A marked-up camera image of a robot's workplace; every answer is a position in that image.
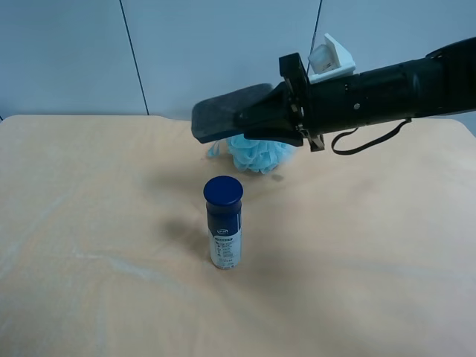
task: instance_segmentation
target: white label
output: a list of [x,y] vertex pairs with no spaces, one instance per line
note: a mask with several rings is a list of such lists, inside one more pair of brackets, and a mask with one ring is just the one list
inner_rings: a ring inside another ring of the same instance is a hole
[[213,236],[210,239],[210,255],[213,264],[220,269],[231,269],[241,260],[241,229],[232,236]]

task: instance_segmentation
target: cylindrical container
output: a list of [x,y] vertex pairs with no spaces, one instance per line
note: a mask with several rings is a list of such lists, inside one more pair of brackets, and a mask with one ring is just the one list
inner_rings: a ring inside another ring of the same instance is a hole
[[231,269],[241,260],[243,186],[230,176],[212,178],[203,189],[207,200],[208,236],[213,264]]

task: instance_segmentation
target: table surface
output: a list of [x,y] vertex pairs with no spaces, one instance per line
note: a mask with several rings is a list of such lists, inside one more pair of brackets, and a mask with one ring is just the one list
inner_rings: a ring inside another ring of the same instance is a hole
[[[0,355],[476,355],[463,125],[416,120],[349,157],[304,147],[267,176],[208,147],[160,117],[0,124]],[[208,250],[202,188],[220,174],[245,188],[232,271]]]

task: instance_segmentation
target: blue loofah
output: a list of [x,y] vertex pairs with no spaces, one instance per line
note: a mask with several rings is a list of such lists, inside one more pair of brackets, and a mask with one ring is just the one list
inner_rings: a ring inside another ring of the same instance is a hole
[[[277,165],[290,158],[295,148],[276,141],[248,140],[244,135],[226,139],[228,151],[233,156],[233,162],[238,170],[250,169],[256,173],[268,173]],[[217,141],[208,150],[208,156],[220,154]]]

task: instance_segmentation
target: blue bottle cap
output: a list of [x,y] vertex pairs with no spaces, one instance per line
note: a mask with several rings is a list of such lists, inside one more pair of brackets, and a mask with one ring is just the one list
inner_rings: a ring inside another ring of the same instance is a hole
[[207,182],[203,196],[214,206],[230,206],[243,197],[243,186],[233,177],[217,176]]

